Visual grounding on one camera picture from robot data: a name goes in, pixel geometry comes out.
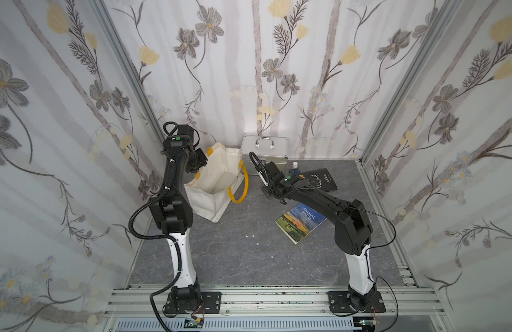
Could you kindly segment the white canvas bag yellow handles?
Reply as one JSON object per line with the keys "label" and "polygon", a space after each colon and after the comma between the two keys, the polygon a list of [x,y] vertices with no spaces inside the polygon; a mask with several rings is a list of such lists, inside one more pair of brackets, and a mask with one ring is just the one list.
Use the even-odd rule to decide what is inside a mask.
{"label": "white canvas bag yellow handles", "polygon": [[184,185],[195,214],[217,224],[230,203],[242,203],[248,193],[248,171],[239,148],[217,142],[207,149],[207,165]]}

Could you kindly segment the green blue Animal Farm book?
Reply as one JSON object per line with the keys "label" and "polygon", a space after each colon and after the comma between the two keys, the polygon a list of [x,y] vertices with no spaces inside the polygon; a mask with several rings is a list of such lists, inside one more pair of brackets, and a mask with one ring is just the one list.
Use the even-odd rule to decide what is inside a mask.
{"label": "green blue Animal Farm book", "polygon": [[276,225],[295,244],[326,221],[326,217],[303,203],[285,212],[275,220]]}

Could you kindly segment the black book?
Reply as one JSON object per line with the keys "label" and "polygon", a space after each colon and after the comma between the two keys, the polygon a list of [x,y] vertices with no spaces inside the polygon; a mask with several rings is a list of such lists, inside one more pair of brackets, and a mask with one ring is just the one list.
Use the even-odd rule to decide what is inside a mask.
{"label": "black book", "polygon": [[335,180],[327,168],[306,171],[302,175],[308,183],[323,192],[333,192],[338,189]]}

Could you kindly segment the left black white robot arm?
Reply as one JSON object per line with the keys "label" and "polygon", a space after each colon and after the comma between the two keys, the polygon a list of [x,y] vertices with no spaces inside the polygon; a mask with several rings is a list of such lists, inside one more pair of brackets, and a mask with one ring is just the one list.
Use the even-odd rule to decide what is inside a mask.
{"label": "left black white robot arm", "polygon": [[163,131],[167,137],[162,154],[167,163],[157,202],[149,209],[157,228],[168,237],[175,281],[169,288],[166,311],[173,315],[196,311],[203,302],[189,245],[194,212],[183,195],[183,176],[196,174],[206,166],[207,156],[198,147],[200,134],[190,125],[169,121],[163,125]]}

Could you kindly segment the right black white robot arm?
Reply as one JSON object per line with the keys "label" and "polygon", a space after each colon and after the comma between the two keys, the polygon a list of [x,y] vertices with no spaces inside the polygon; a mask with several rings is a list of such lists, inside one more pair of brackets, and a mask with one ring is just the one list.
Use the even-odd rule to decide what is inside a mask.
{"label": "right black white robot arm", "polygon": [[349,268],[348,304],[353,311],[371,307],[377,292],[367,255],[373,228],[363,203],[331,196],[298,174],[285,175],[273,162],[255,161],[254,166],[275,198],[302,203],[332,222],[334,242],[344,252]]}

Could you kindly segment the small white bottle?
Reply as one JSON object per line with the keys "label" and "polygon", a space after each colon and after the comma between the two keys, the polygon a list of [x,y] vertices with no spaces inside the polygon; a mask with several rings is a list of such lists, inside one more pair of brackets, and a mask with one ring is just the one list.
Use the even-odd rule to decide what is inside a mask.
{"label": "small white bottle", "polygon": [[299,169],[299,165],[298,165],[298,162],[297,161],[294,161],[293,164],[292,164],[292,168],[290,170],[290,172],[292,174],[299,174],[300,173],[300,169]]}

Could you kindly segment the silver aluminium first aid case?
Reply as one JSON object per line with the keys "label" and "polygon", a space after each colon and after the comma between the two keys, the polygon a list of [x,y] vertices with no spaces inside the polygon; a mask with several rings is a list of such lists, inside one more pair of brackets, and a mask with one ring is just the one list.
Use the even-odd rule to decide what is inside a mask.
{"label": "silver aluminium first aid case", "polygon": [[249,176],[256,176],[257,170],[250,160],[249,153],[254,152],[263,164],[273,162],[283,171],[289,159],[289,140],[285,137],[244,136],[241,144],[241,156]]}

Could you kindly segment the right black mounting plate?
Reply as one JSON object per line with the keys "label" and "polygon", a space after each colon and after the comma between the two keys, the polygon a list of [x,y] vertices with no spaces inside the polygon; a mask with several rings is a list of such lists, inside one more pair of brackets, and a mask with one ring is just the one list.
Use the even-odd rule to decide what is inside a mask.
{"label": "right black mounting plate", "polygon": [[334,314],[349,313],[385,313],[385,303],[377,290],[372,290],[366,295],[355,291],[329,291],[330,312]]}

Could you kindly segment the black mounting plate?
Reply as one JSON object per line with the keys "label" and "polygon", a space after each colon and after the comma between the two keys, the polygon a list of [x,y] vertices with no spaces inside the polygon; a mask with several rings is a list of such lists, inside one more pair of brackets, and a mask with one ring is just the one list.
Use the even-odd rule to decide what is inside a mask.
{"label": "black mounting plate", "polygon": [[377,290],[372,290],[366,295],[355,291],[329,291],[330,312],[334,314],[349,313],[385,313],[385,303]]}
{"label": "black mounting plate", "polygon": [[221,297],[221,292],[204,292],[200,295],[174,295],[171,293],[163,307],[163,313],[170,318],[184,313],[219,314]]}

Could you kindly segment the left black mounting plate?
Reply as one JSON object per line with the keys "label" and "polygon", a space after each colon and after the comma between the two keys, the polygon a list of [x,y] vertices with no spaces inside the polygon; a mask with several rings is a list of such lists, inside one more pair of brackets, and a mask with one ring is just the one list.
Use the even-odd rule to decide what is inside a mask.
{"label": "left black mounting plate", "polygon": [[221,297],[221,292],[204,292],[200,295],[174,295],[171,293],[163,307],[163,313],[170,318],[184,313],[219,314]]}

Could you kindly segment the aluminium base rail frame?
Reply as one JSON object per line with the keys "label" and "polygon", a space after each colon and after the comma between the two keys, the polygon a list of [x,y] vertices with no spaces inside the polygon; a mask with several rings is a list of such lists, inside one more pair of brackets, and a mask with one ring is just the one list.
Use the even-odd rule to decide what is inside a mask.
{"label": "aluminium base rail frame", "polygon": [[209,286],[214,313],[165,318],[170,331],[454,331],[432,289],[379,286],[377,309],[352,313],[335,286]]}

